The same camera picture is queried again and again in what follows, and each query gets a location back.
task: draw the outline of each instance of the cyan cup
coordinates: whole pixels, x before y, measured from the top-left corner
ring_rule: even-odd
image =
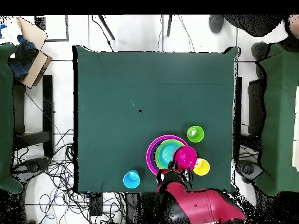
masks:
[[[124,185],[129,189],[134,189],[139,186],[140,184],[140,178],[138,171],[132,169],[126,173],[124,176]]]

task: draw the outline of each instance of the magenta cup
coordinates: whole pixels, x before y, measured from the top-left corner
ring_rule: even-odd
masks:
[[[183,146],[175,151],[174,159],[180,168],[192,170],[196,164],[197,153],[192,147]]]

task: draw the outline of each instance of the blue object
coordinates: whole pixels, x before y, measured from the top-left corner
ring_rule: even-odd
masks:
[[[159,157],[159,163],[163,166],[163,168],[160,167],[160,169],[167,169],[169,162],[172,160],[172,155],[180,148],[181,145],[178,143],[168,143],[161,148],[159,151],[158,157]]]
[[[7,27],[7,25],[5,25],[5,24],[0,24],[0,39],[2,38],[1,30],[4,29],[4,28],[6,28],[6,27]]]
[[[139,186],[140,178],[138,171],[132,169],[126,173],[123,179],[124,185],[129,189],[134,189]]]
[[[22,80],[28,75],[36,56],[39,51],[29,40],[23,40],[16,46],[15,58],[8,59],[8,65],[12,68],[13,75],[17,80]]]
[[[18,34],[18,36],[16,38],[19,43],[21,43],[21,41],[24,39],[23,35],[21,35],[21,34]]]

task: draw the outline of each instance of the white tile floor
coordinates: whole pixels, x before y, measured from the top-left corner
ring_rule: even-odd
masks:
[[[274,43],[287,37],[283,24],[278,25],[270,34],[264,37],[252,37],[245,31],[237,29],[225,21],[224,28],[219,34],[212,34],[208,28],[209,15],[182,15],[183,21],[192,39],[196,52],[221,53],[230,46],[241,48],[238,72],[242,77],[242,123],[248,124],[248,83],[257,79],[255,74],[254,58],[251,54],[251,45],[255,42],[264,41]],[[32,16],[25,16],[25,19],[33,21]],[[114,34],[116,41],[112,41],[112,48],[115,51],[157,51],[159,34],[162,30],[160,15],[123,15],[105,16],[105,21]],[[99,22],[99,18],[94,16],[94,20]],[[174,15],[172,19],[171,35],[166,36],[168,15],[164,15],[164,51],[165,52],[188,52],[189,43],[187,34],[178,18]],[[55,141],[60,139],[60,133],[66,133],[73,128],[73,70],[72,70],[72,45],[82,45],[93,51],[111,51],[107,41],[98,25],[92,20],[91,16],[68,16],[69,41],[68,42],[49,42],[45,43],[42,51],[53,57],[53,61],[46,70],[46,75],[53,76],[54,84],[54,122]],[[162,50],[162,37],[159,42],[159,51]],[[27,93],[42,107],[42,81],[38,86],[27,89]],[[26,132],[42,130],[42,112],[27,97],[25,102],[25,125]],[[241,132],[248,133],[247,127],[242,126]],[[65,143],[72,142],[73,132],[69,132],[64,138]],[[19,151],[19,156],[26,149]],[[43,157],[42,146],[31,146],[25,159]],[[55,156],[56,159],[64,159],[64,152]],[[239,175],[236,174],[235,182],[240,192],[255,205],[255,194],[250,184],[245,184]],[[54,189],[53,182],[46,174],[41,174],[34,178],[28,186],[26,194],[26,214],[28,219],[35,219],[40,222],[44,218],[47,198],[41,198],[41,208],[39,205],[40,197],[43,194],[50,194]],[[113,198],[114,194],[107,193],[105,198]],[[49,218],[56,215],[54,219],[45,218],[42,224],[57,224],[57,221],[64,216],[67,206],[56,204],[49,210]],[[89,212],[84,210],[83,214],[89,218]],[[89,224],[84,216],[75,211],[67,211],[65,217],[61,218],[60,224]]]

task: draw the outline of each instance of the shoe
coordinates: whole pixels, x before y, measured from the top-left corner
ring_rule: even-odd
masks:
[[[220,33],[224,23],[223,15],[210,15],[208,18],[208,26],[212,33]]]
[[[263,60],[267,56],[268,44],[264,42],[254,43],[251,47],[251,53],[253,57],[257,60]]]

